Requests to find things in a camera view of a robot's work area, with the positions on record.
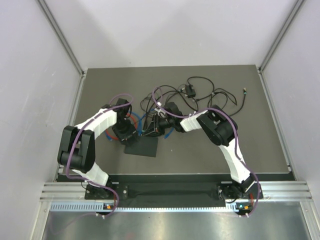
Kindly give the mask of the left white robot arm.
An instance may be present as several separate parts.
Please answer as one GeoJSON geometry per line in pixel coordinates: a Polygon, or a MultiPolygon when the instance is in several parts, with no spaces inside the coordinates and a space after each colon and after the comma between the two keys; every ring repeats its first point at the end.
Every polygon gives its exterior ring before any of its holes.
{"type": "Polygon", "coordinates": [[[122,145],[130,146],[138,141],[138,131],[130,121],[131,102],[118,98],[116,104],[106,104],[86,121],[75,126],[68,125],[62,131],[57,162],[69,171],[79,175],[79,179],[96,186],[102,198],[109,198],[114,187],[109,175],[96,163],[96,139],[112,128],[122,145]]]}

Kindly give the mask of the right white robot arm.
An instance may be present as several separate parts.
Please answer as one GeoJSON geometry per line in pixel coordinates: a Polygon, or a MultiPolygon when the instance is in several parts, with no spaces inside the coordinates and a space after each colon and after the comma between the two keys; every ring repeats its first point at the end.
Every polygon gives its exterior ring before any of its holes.
{"type": "Polygon", "coordinates": [[[203,130],[209,140],[222,151],[234,182],[234,194],[239,198],[245,198],[251,193],[256,179],[246,167],[240,151],[238,126],[220,107],[213,105],[202,112],[186,116],[174,102],[165,106],[157,102],[154,111],[151,123],[142,132],[143,136],[159,137],[165,134],[165,129],[174,129],[179,133],[203,130]]]}

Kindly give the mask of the black network switch box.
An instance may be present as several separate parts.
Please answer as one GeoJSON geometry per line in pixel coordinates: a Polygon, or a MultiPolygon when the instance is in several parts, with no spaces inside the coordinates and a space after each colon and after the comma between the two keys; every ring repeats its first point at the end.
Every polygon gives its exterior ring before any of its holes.
{"type": "Polygon", "coordinates": [[[157,155],[158,138],[140,136],[138,141],[124,148],[124,153],[143,157],[153,157],[157,155]]]}

